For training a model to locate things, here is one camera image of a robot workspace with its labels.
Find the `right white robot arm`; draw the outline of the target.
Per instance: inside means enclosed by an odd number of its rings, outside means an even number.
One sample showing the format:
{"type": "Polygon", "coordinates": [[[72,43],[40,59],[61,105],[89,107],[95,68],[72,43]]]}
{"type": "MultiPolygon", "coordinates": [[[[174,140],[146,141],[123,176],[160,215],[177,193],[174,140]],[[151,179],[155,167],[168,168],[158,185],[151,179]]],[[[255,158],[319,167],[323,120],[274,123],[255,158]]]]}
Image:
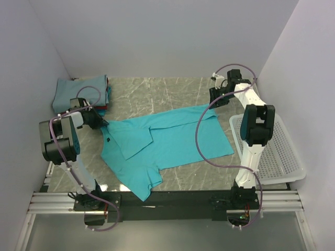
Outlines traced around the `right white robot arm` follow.
{"type": "Polygon", "coordinates": [[[256,186],[261,186],[258,167],[261,154],[273,136],[275,107],[267,105],[257,95],[252,83],[243,79],[240,70],[227,72],[227,77],[212,74],[215,87],[209,90],[211,109],[224,106],[236,97],[244,108],[240,126],[243,142],[242,159],[239,172],[230,190],[230,195],[214,199],[218,208],[236,210],[255,209],[260,206],[256,186]]]}

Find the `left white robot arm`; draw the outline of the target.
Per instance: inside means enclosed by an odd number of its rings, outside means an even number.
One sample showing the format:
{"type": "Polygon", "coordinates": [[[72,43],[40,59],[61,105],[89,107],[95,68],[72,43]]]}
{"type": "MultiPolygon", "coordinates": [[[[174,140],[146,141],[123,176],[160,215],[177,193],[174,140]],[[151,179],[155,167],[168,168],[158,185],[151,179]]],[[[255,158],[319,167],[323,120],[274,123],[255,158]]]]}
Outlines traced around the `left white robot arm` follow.
{"type": "Polygon", "coordinates": [[[108,125],[85,98],[72,98],[70,109],[53,120],[39,123],[41,152],[44,159],[60,166],[75,184],[76,193],[68,192],[75,204],[86,210],[108,207],[100,185],[87,171],[80,157],[77,129],[89,126],[93,130],[108,125]]]}

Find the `turquoise polo shirt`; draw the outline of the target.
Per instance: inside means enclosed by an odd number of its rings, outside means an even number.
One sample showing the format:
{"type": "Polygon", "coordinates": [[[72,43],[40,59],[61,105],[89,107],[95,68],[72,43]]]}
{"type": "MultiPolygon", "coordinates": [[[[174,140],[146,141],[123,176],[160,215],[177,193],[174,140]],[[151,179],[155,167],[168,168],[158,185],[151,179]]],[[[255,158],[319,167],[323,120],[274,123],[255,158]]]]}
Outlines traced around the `turquoise polo shirt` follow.
{"type": "Polygon", "coordinates": [[[118,180],[145,201],[163,182],[160,171],[231,155],[214,110],[207,105],[173,109],[123,121],[101,129],[101,157],[118,180]]]}

